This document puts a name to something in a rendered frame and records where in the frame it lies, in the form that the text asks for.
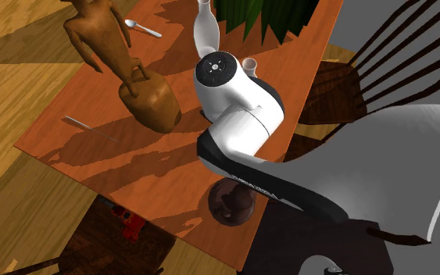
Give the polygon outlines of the dark robot stand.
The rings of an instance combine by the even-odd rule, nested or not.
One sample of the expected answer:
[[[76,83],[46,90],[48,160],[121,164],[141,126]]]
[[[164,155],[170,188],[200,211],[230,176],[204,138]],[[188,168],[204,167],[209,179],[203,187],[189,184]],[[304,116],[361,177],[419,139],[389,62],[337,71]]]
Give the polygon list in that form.
[[[393,275],[385,242],[370,236],[373,222],[326,223],[280,202],[264,211],[247,259],[237,275]]]

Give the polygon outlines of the green leafy plant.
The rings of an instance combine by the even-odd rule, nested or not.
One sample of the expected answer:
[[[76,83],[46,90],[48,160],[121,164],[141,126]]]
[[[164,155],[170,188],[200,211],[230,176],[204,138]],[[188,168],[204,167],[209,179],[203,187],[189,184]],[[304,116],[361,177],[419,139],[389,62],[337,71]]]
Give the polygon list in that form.
[[[213,0],[216,21],[226,22],[226,33],[244,24],[243,41],[261,17],[261,43],[269,27],[282,45],[288,32],[299,36],[320,0]]]

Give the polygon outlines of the dark brown bowl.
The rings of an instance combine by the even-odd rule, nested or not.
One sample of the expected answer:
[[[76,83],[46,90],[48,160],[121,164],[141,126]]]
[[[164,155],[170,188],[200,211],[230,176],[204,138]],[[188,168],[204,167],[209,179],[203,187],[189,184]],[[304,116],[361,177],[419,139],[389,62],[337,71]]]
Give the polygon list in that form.
[[[245,223],[254,213],[255,205],[256,192],[230,178],[218,180],[208,196],[209,211],[213,218],[229,227]]]

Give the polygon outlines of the dark wooden spindle chair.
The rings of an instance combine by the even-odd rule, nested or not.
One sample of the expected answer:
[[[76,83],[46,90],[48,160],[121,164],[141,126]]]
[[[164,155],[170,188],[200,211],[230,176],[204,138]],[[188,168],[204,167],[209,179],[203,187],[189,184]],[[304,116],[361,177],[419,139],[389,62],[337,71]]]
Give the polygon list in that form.
[[[389,70],[384,75],[377,78],[371,84],[361,88],[361,81],[371,75],[380,66],[389,61],[392,57],[401,52],[406,46],[415,42],[422,34],[430,30],[440,21],[440,11],[433,15],[426,23],[418,27],[411,35],[396,45],[390,52],[380,58],[374,65],[363,73],[359,70],[363,68],[381,50],[386,48],[396,39],[410,24],[421,17],[438,0],[406,0],[389,18],[375,31],[363,47],[347,62],[328,62],[322,61],[317,70],[317,74],[310,88],[305,105],[302,109],[298,123],[302,125],[324,125],[334,124],[336,127],[318,140],[312,137],[294,134],[288,149],[284,155],[284,161],[291,161],[311,152],[330,139],[336,132],[341,130],[346,124],[353,123],[370,112],[367,106],[378,99],[383,98],[408,84],[427,76],[440,69],[440,59],[432,64],[425,66],[412,75],[405,77],[397,83],[385,88],[383,91],[365,99],[363,95],[371,89],[382,84],[389,78],[400,73],[408,66],[433,52],[440,47],[440,37],[432,43],[406,58],[399,65]],[[440,79],[426,87],[424,90],[402,98],[398,101],[385,105],[385,108],[406,105],[415,102],[440,90]]]

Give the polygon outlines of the brown wooden figure statue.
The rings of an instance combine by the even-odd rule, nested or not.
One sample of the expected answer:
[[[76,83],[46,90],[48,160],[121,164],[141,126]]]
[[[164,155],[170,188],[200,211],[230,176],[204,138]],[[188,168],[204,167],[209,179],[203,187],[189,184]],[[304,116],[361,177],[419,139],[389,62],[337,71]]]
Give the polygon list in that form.
[[[71,44],[95,71],[102,69],[84,49],[87,45],[123,83],[119,96],[134,118],[159,133],[169,133],[182,112],[166,79],[147,70],[139,58],[130,56],[127,25],[112,0],[60,0],[70,2],[77,15],[63,24]]]

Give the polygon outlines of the red toy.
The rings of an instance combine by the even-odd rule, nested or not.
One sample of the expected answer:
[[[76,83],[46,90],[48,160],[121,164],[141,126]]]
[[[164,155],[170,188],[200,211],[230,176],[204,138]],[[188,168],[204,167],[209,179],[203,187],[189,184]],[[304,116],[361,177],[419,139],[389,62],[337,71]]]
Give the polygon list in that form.
[[[146,225],[146,220],[120,205],[112,207],[112,214],[124,225],[123,237],[135,244],[140,231]]]

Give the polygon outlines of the silver spoon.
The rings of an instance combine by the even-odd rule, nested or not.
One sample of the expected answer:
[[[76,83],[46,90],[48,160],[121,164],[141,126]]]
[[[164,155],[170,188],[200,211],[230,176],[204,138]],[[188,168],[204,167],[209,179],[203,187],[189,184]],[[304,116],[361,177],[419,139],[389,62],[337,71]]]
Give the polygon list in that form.
[[[138,28],[140,28],[140,29],[146,31],[147,33],[149,33],[149,34],[151,34],[151,35],[153,35],[153,36],[155,36],[155,37],[157,37],[157,38],[162,37],[161,33],[156,32],[156,31],[151,30],[151,29],[148,29],[147,27],[143,27],[142,25],[139,25],[139,24],[138,24],[136,21],[134,21],[134,20],[126,19],[126,20],[124,20],[124,22],[125,22],[125,24],[126,24],[129,28],[135,28],[135,27],[138,27]]]

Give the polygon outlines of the thin silver rod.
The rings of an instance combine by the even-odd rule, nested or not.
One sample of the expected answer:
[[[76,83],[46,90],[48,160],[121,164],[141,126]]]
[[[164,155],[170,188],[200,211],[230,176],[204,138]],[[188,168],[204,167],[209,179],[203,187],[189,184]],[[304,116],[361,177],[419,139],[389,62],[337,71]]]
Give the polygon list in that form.
[[[108,136],[108,135],[106,135],[106,134],[104,134],[104,133],[102,133],[102,132],[96,130],[96,129],[93,128],[93,127],[89,127],[87,124],[84,124],[84,123],[82,123],[82,122],[80,122],[80,121],[78,121],[78,120],[75,120],[74,118],[72,118],[72,117],[70,117],[70,116],[65,115],[64,117],[67,118],[68,120],[71,120],[71,121],[74,122],[74,123],[77,123],[78,125],[80,125],[80,126],[82,126],[82,127],[85,127],[85,128],[88,129],[88,130],[92,130],[92,131],[94,131],[95,133],[98,133],[98,134],[102,135],[102,136],[105,137],[105,138],[108,138],[108,139],[110,139],[110,140],[112,140],[112,141],[115,141],[115,142],[119,142],[117,139],[112,138],[112,137],[110,137],[110,136]]]

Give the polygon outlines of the orange wooden table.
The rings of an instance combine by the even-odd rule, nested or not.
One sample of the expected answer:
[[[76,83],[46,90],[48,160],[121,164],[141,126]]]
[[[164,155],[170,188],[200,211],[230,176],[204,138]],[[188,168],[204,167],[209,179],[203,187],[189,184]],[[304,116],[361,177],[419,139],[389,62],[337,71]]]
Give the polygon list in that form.
[[[288,148],[300,112],[334,28],[343,0],[320,0],[300,35],[281,45],[272,32],[261,43],[256,23],[243,41],[243,30],[223,32],[220,47],[258,62],[257,74],[280,94],[285,118],[259,150],[278,161]],[[168,134],[138,123],[121,102],[120,80],[109,70],[83,66],[16,142],[16,147],[84,186],[137,213],[221,262],[240,270],[267,204],[259,195],[249,221],[224,226],[211,217],[207,197],[218,176],[195,151],[208,123],[200,115],[193,75],[198,54],[193,40],[197,0],[139,0],[133,20],[161,33],[131,32],[131,54],[165,77],[183,116]],[[64,116],[117,139],[112,141]]]

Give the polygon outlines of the small beige vase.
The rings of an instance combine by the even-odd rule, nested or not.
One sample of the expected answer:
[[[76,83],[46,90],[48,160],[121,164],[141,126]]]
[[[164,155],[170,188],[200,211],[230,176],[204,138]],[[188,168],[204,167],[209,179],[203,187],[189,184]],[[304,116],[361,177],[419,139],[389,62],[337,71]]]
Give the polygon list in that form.
[[[249,77],[256,76],[257,61],[254,58],[245,58],[241,63],[242,69]]]

